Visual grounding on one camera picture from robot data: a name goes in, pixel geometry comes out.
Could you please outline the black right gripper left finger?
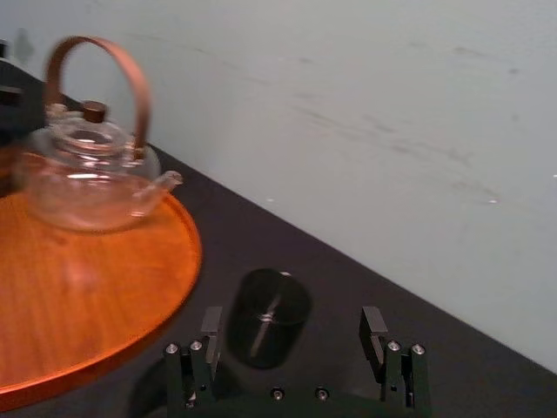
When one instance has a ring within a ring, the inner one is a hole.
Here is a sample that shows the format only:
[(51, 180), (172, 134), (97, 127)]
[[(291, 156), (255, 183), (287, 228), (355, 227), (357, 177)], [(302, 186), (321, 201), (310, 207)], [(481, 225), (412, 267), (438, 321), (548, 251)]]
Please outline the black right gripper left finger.
[(172, 342), (164, 349), (167, 408), (201, 408), (217, 401), (213, 382), (222, 312), (222, 307), (207, 307), (199, 338), (186, 347)]

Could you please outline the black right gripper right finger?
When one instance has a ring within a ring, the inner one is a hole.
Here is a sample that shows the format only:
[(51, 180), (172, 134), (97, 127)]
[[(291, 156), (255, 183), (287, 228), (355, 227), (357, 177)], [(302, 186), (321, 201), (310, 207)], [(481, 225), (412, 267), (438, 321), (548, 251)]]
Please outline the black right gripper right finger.
[(405, 346), (390, 337), (377, 307), (362, 307), (359, 339), (380, 398), (373, 412), (429, 412), (431, 393), (426, 349), (419, 343)]

